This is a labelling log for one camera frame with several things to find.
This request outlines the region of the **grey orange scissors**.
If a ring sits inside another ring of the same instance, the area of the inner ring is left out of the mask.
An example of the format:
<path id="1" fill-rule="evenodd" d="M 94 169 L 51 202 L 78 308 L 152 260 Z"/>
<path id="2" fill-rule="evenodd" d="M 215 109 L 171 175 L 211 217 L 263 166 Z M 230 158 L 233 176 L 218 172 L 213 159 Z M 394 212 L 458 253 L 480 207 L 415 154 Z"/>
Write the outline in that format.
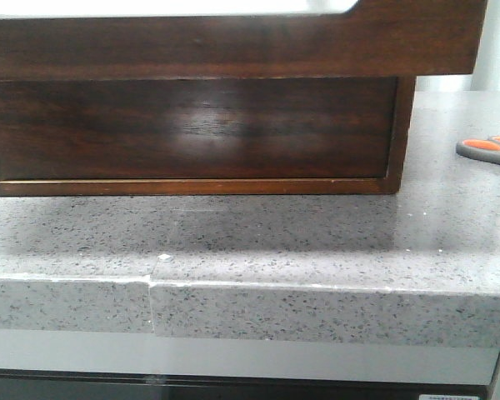
<path id="1" fill-rule="evenodd" d="M 500 136 L 462 140 L 456 144 L 456 153 L 465 158 L 500 165 Z"/>

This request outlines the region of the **dark wooden drawer cabinet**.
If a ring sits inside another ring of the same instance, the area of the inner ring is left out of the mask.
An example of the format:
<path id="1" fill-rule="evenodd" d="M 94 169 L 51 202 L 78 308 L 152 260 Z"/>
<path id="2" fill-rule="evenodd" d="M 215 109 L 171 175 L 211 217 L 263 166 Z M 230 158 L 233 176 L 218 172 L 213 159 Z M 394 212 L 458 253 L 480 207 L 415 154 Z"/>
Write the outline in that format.
<path id="1" fill-rule="evenodd" d="M 0 196 L 389 194 L 412 77 L 0 82 Z"/>

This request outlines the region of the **dark lower kitchen cabinet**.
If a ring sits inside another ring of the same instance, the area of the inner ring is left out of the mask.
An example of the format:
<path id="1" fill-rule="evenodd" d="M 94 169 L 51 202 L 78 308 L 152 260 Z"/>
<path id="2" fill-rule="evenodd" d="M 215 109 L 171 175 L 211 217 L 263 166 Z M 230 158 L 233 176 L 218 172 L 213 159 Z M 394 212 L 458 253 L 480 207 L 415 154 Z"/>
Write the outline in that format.
<path id="1" fill-rule="evenodd" d="M 488 385 L 0 369 L 0 399 L 500 399 Z"/>

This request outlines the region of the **dark wooden drawer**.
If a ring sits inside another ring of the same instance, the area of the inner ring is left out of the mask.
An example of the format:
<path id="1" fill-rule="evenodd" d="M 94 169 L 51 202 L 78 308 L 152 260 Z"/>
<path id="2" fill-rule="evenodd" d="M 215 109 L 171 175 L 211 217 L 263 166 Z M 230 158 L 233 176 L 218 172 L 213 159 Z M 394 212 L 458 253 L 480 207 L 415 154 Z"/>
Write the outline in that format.
<path id="1" fill-rule="evenodd" d="M 343 13 L 0 19 L 0 81 L 469 74 L 484 1 Z"/>

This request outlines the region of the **white plastic tray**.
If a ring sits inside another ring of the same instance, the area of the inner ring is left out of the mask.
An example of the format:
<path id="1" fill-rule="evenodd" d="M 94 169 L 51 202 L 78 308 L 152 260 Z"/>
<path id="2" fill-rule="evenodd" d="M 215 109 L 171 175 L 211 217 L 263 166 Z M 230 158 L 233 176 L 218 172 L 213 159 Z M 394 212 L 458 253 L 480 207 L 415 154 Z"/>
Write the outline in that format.
<path id="1" fill-rule="evenodd" d="M 63 1 L 0 0 L 0 20 L 71 17 Z"/>

